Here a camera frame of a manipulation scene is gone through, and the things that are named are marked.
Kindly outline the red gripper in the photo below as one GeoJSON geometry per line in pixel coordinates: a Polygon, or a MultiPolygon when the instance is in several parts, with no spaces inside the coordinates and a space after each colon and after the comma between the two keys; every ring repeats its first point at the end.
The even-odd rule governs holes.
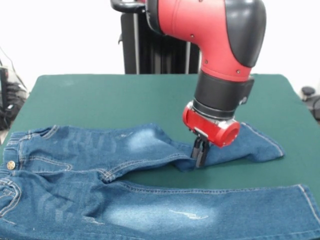
{"type": "MultiPolygon", "coordinates": [[[[196,135],[204,136],[210,143],[225,147],[230,145],[240,132],[240,123],[233,118],[229,120],[214,120],[202,116],[193,108],[193,101],[190,101],[182,113],[183,123],[196,135]]],[[[196,138],[193,144],[191,157],[196,159],[196,167],[202,167],[210,150],[210,143],[202,142],[196,138]]]]}

